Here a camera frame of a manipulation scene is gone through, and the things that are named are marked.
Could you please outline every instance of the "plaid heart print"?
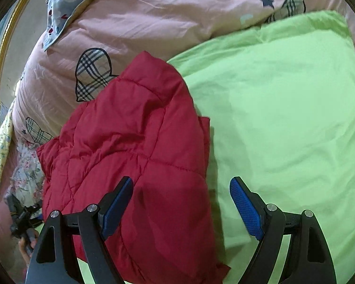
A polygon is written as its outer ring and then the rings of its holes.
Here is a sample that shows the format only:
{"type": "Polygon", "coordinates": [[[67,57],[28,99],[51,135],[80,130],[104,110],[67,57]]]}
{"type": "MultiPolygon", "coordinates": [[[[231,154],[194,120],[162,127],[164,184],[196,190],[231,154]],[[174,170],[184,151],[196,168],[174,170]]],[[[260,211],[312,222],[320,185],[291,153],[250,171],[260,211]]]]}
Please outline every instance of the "plaid heart print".
{"type": "Polygon", "coordinates": [[[275,22],[276,20],[292,17],[306,12],[304,0],[285,0],[281,9],[270,15],[265,23],[275,22]]]}
{"type": "Polygon", "coordinates": [[[27,132],[31,135],[35,143],[42,145],[49,142],[53,138],[50,133],[43,131],[34,119],[27,117],[26,124],[27,132]]]}
{"type": "Polygon", "coordinates": [[[90,48],[80,56],[75,70],[76,101],[90,101],[117,75],[112,75],[109,55],[101,48],[90,48]]]}

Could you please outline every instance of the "red jacket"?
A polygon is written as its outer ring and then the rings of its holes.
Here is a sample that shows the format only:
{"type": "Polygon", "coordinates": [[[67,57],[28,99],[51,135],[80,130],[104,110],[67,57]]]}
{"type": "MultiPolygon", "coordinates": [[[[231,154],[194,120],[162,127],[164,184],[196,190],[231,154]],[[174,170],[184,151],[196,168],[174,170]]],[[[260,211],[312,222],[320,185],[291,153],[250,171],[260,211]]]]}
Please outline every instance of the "red jacket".
{"type": "MultiPolygon", "coordinates": [[[[205,173],[209,119],[198,117],[179,73],[144,52],[37,151],[44,217],[98,203],[121,177],[133,197],[106,245],[131,283],[220,284],[205,173]]],[[[74,237],[80,259],[79,236],[74,237]]]]}

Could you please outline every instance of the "navy star print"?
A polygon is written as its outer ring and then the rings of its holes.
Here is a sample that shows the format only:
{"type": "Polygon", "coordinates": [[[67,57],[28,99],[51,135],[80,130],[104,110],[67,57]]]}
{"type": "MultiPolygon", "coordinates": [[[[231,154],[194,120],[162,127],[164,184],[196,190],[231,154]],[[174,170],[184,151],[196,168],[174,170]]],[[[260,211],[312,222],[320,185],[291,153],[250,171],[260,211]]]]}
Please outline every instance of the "navy star print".
{"type": "Polygon", "coordinates": [[[266,6],[271,6],[273,9],[275,9],[275,6],[273,6],[273,1],[275,0],[261,0],[263,2],[263,7],[266,6]]]}

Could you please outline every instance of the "silver bolt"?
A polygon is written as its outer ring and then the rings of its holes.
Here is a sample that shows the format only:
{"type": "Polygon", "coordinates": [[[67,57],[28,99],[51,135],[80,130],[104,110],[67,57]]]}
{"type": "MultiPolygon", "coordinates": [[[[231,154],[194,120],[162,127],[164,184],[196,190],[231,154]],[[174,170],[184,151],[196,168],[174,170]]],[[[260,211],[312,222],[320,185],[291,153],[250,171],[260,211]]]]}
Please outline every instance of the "silver bolt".
{"type": "Polygon", "coordinates": [[[307,216],[308,218],[311,218],[311,217],[314,216],[313,212],[310,211],[310,210],[305,210],[305,211],[304,211],[304,214],[305,214],[305,216],[307,216]]]}
{"type": "Polygon", "coordinates": [[[89,212],[94,212],[97,210],[97,205],[96,204],[91,204],[90,206],[87,207],[87,210],[89,212]]]}
{"type": "Polygon", "coordinates": [[[277,206],[275,204],[268,204],[267,205],[267,209],[269,211],[276,211],[277,210],[277,206]]]}
{"type": "Polygon", "coordinates": [[[56,218],[57,216],[59,216],[59,211],[54,210],[54,211],[51,212],[50,215],[51,215],[52,218],[56,218]]]}

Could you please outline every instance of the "pink duvet cover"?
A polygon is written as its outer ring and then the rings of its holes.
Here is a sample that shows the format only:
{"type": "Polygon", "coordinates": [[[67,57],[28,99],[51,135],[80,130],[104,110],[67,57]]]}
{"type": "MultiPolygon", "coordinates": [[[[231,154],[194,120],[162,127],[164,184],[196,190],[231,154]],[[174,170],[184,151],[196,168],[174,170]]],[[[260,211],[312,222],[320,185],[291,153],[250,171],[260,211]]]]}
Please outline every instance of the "pink duvet cover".
{"type": "Polygon", "coordinates": [[[13,110],[16,137],[43,144],[59,135],[78,104],[144,50],[168,60],[212,37],[321,9],[344,15],[355,41],[344,0],[95,0],[46,52],[44,35],[34,47],[13,110]]]}

